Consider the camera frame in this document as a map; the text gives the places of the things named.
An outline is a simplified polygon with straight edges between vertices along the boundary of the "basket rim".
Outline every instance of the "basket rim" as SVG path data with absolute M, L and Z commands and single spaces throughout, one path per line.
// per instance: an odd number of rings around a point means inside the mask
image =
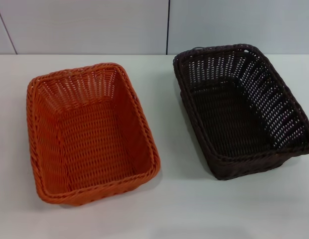
M 34 122 L 33 117 L 30 117 L 30 113 L 33 115 L 33 111 L 34 111 L 34 105 L 31 104 L 29 102 L 28 99 L 31 99 L 32 101 L 34 100 L 34 97 L 36 94 L 34 94 L 38 88 L 40 87 L 41 83 L 43 82 L 43 79 L 45 79 L 45 81 L 54 81 L 56 80 L 54 78 L 54 76 L 58 75 L 59 77 L 62 77 L 63 75 L 67 75 L 67 76 L 75 76 L 78 74 L 82 74 L 83 72 L 91 72 L 94 69 L 109 69 L 109 70 L 117 70 L 117 72 L 119 72 L 120 74 L 120 78 L 122 79 L 123 83 L 125 84 L 125 87 L 127 89 L 127 91 L 130 93 L 130 100 L 133 103 L 133 108 L 134 111 L 137 115 L 137 117 L 139 118 L 139 126 L 142 129 L 144 138 L 146 140 L 147 146 L 148 146 L 148 150 L 149 150 L 149 154 L 151 155 L 151 167 L 150 169 L 145 172 L 145 173 L 141 173 L 141 174 L 136 174 L 130 177 L 126 177 L 123 178 L 121 180 L 115 180 L 115 181 L 111 181 L 109 183 L 106 184 L 99 184 L 99 185 L 95 185 L 95 186 L 90 186 L 90 187 L 85 187 L 85 188 L 81 188 L 81 189 L 76 189 L 76 190 L 72 190 L 69 192 L 65 192 L 65 193 L 57 193 L 57 194 L 53 194 L 50 193 L 47 188 L 45 187 L 45 182 L 42 178 L 42 168 L 39 164 L 40 161 L 40 155 L 39 153 L 34 150 L 34 152 L 32 152 L 32 147 L 31 144 L 34 146 L 34 148 L 36 148 L 37 145 L 37 140 L 36 140 L 36 129 L 33 128 L 33 132 L 35 135 L 33 135 L 33 137 L 31 137 L 30 135 L 30 122 L 29 120 L 31 120 L 32 122 Z M 56 71 L 56 72 L 52 72 L 46 75 L 41 75 L 38 77 L 33 78 L 30 83 L 28 84 L 28 88 L 27 88 L 27 108 L 29 105 L 31 105 L 29 107 L 30 109 L 30 113 L 28 113 L 27 111 L 27 126 L 28 126 L 28 134 L 29 134 L 29 141 L 30 141 L 30 151 L 31 151 L 31 165 L 32 165 L 32 169 L 33 169 L 33 174 L 35 177 L 35 183 L 36 183 L 36 188 L 37 188 L 37 192 L 38 195 L 40 196 L 40 198 L 46 202 L 49 203 L 67 203 L 68 199 L 71 198 L 71 200 L 73 201 L 76 195 L 80 195 L 86 192 L 90 192 L 90 191 L 94 191 L 94 190 L 98 190 L 100 191 L 100 189 L 107 189 L 109 187 L 114 187 L 114 186 L 122 186 L 123 184 L 127 184 L 127 187 L 129 187 L 129 182 L 136 182 L 139 181 L 139 185 L 148 182 L 149 180 L 151 180 L 152 178 L 154 178 L 159 170 L 160 170 L 160 159 L 159 159 L 159 154 L 152 136 L 152 133 L 150 131 L 149 125 L 147 123 L 146 117 L 144 115 L 144 112 L 142 110 L 140 101 L 138 99 L 138 96 L 134 90 L 134 88 L 132 87 L 132 84 L 128 78 L 128 75 L 125 71 L 125 69 L 117 64 L 117 63 L 99 63 L 99 64 L 95 64 L 92 66 L 85 66 L 85 67 L 79 67 L 79 68 L 74 68 L 74 69 L 65 69 L 65 70 L 60 70 L 60 71 Z
M 250 161 L 250 160 L 258 160 L 262 159 L 264 157 L 270 157 L 270 156 L 282 156 L 282 155 L 288 155 L 290 157 L 292 156 L 300 156 L 303 154 L 309 154 L 309 143 L 303 146 L 297 146 L 297 147 L 284 147 L 282 149 L 272 149 L 269 151 L 263 151 L 255 154 L 244 154 L 240 156 L 235 157 L 229 157 L 222 155 L 218 153 L 213 144 L 211 143 L 206 130 L 203 126 L 202 119 L 200 117 L 200 114 L 198 113 L 198 110 L 196 108 L 194 99 L 192 97 L 192 94 L 190 93 L 189 86 L 185 83 L 185 76 L 182 71 L 182 63 L 184 60 L 188 59 L 189 57 L 196 57 L 196 56 L 206 56 L 211 53 L 217 53 L 217 52 L 225 52 L 225 51 L 244 51 L 248 50 L 254 53 L 256 56 L 260 58 L 260 60 L 268 67 L 269 72 L 271 76 L 273 77 L 273 80 L 276 81 L 276 83 L 281 88 L 283 94 L 287 97 L 288 101 L 292 104 L 295 112 L 299 115 L 300 120 L 303 121 L 304 126 L 306 128 L 306 131 L 309 133 L 309 119 L 307 118 L 305 112 L 291 93 L 288 86 L 285 84 L 279 73 L 275 70 L 274 66 L 270 62 L 270 60 L 255 46 L 249 45 L 249 44 L 235 44 L 235 45 L 224 45 L 224 46 L 213 46 L 213 47 L 195 47 L 192 50 L 187 50 L 184 52 L 181 52 L 177 54 L 173 60 L 173 68 L 176 75 L 176 78 L 178 80 L 182 96 L 185 97 L 185 101 L 188 102 L 189 108 L 191 110 L 192 115 L 194 116 L 193 119 L 197 121 L 197 125 L 200 128 L 200 131 L 202 133 L 202 139 L 204 140 L 204 147 L 207 148 L 209 153 L 213 154 L 216 158 L 218 158 L 220 161 L 224 162 L 238 162 L 238 161 Z

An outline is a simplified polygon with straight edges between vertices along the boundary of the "basket inner wall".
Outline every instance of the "basket inner wall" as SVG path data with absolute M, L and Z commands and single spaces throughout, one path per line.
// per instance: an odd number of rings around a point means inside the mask
M 309 143 L 283 86 L 257 54 L 240 49 L 190 56 L 182 73 L 218 153 L 239 156 Z
M 37 147 L 50 193 L 107 184 L 150 169 L 147 140 L 118 69 L 43 81 L 38 92 Z

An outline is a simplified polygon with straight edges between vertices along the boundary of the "basket bottom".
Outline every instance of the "basket bottom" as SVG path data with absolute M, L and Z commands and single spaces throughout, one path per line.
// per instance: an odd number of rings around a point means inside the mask
M 219 154 L 235 157 L 272 149 L 271 139 L 232 79 L 195 88 L 192 95 Z
M 65 185 L 52 193 L 101 185 L 136 174 L 110 102 L 69 110 L 60 116 L 59 124 Z

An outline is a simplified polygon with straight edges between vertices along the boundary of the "brown basket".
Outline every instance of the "brown basket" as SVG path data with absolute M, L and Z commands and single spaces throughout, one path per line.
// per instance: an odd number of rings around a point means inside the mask
M 309 120 L 256 47 L 194 48 L 174 72 L 208 165 L 227 180 L 309 153 Z
M 124 193 L 159 171 L 140 102 L 117 64 L 33 79 L 27 124 L 36 189 L 48 203 L 78 206 Z

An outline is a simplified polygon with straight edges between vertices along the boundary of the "plastic wicker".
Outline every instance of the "plastic wicker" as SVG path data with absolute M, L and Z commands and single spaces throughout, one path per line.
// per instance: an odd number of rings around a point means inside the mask
M 133 190 L 156 176 L 158 152 L 125 70 L 63 70 L 27 89 L 31 165 L 39 197 L 74 206 Z
M 309 153 L 309 120 L 256 47 L 194 48 L 178 54 L 173 66 L 217 179 L 267 171 Z

